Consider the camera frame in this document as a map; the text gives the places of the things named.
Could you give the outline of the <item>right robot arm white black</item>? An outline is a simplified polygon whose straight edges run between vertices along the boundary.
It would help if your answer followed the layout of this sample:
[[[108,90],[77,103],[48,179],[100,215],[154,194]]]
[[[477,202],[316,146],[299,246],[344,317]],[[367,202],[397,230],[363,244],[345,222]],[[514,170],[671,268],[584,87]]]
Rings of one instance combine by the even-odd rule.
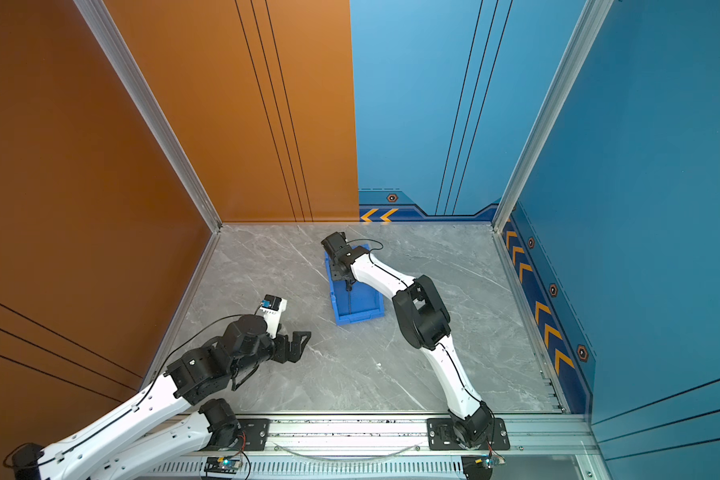
[[[498,420],[458,357],[450,314],[433,280],[394,269],[370,249],[351,246],[343,232],[331,233],[321,245],[333,276],[350,284],[365,284],[391,301],[403,338],[425,356],[444,391],[458,444],[478,449],[492,442]]]

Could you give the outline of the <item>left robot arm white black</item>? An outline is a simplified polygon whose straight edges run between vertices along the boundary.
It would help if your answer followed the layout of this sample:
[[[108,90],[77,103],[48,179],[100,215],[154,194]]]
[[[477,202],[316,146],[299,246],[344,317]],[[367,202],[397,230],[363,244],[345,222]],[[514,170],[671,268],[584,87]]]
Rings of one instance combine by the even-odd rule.
[[[19,446],[5,467],[18,479],[134,478],[213,438],[231,442],[236,418],[216,393],[238,389],[267,361],[298,362],[311,339],[280,333],[279,318],[271,310],[227,317],[223,334],[183,353],[144,390],[63,440]]]

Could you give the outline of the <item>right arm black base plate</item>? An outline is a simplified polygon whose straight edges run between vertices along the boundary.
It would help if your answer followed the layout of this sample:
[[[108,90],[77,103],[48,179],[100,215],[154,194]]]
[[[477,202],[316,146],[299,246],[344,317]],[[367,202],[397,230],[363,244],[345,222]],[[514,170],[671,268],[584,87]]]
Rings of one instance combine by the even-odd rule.
[[[428,418],[426,420],[427,439],[432,451],[445,450],[493,450],[508,451],[511,449],[509,434],[502,418],[495,418],[484,441],[475,447],[460,444],[450,418]]]

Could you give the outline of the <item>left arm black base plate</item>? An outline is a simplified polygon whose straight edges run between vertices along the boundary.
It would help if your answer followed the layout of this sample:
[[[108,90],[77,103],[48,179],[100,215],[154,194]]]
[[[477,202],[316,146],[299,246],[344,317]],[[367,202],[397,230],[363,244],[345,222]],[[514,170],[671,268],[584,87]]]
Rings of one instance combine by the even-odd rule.
[[[269,418],[242,418],[233,433],[214,433],[209,443],[198,449],[210,452],[262,452],[269,437]]]

